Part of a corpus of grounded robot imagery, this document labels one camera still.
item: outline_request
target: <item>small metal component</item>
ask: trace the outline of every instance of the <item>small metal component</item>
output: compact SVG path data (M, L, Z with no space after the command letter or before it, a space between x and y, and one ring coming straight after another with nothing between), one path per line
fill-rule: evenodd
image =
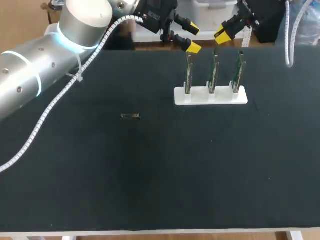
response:
M117 6L118 6L118 9L124 9L125 8L125 4L123 2L118 2Z
M186 82L184 83L185 94L191 93L191 86L192 86L192 75L193 75L193 62L192 62L192 53L186 53L187 59L187 76Z
M140 118L140 113L137 114L121 114L122 119L138 119Z
M235 66L235 74L232 79L232 88L233 88L233 93L238 94L239 93L239 88L241 85L241 77L244 72L246 62L244 61L244 53L242 51L239 51L239 57L236 61L236 66Z
M210 79L209 79L209 93L214 94L216 85L217 85L217 80L218 80L218 68L219 68L220 62L218 62L218 54L216 49L213 51L213 58L212 58L212 71L210 74Z

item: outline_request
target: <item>white cable tube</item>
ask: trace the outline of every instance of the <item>white cable tube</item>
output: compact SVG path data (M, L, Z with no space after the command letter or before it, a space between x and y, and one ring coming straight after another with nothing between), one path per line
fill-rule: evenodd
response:
M296 20L294 22L292 33L291 33L291 41L290 41L290 53L289 53L289 26L290 26L290 4L289 0L285 1L285 63L288 68L291 68L295 62L295 44L296 44L296 36L300 21L304 14L306 13L309 5L314 0L307 0L304 5L302 6Z
M53 101L49 104L49 106L45 109L44 113L40 117L39 121L37 122L35 128L33 129L29 139L26 141L24 146L21 148L21 150L6 164L0 166L0 173L10 168L13 164L15 164L28 150L32 142L35 140L40 128L42 127L44 121L46 120L47 116L49 115L50 111L54 108L54 106L57 104L57 102L66 94L66 92L72 87L72 85L78 80L78 77L81 73L83 73L87 67L94 61L94 59L98 56L98 54L103 49L104 45L106 44L108 38L110 37L111 33L116 29L118 25L121 23L128 21L128 20L135 20L136 22L142 23L143 20L140 17L128 15L121 17L118 19L106 32L104 35L100 45L97 47L95 52L92 54L92 56L88 59L88 61L82 66L82 69L80 69L75 76L72 78L72 80L67 84L67 86L53 99Z

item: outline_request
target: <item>white holder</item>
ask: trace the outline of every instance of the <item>white holder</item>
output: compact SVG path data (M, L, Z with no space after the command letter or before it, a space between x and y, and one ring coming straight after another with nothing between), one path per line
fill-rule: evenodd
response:
M186 94L185 87L176 87L174 102L176 105L234 105L247 104L248 98L244 86L234 93L231 82L229 86L216 86L214 94L210 94L207 82L206 86L193 86L190 94Z

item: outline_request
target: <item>black table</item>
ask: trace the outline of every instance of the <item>black table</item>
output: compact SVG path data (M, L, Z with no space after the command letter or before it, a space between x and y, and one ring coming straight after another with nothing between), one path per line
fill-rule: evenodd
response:
M298 47L292 69L282 48L243 51L248 104L210 106L175 105L183 52L101 53L0 174L0 232L320 227L320 49ZM219 56L228 85L237 51ZM69 79L0 123L0 164Z

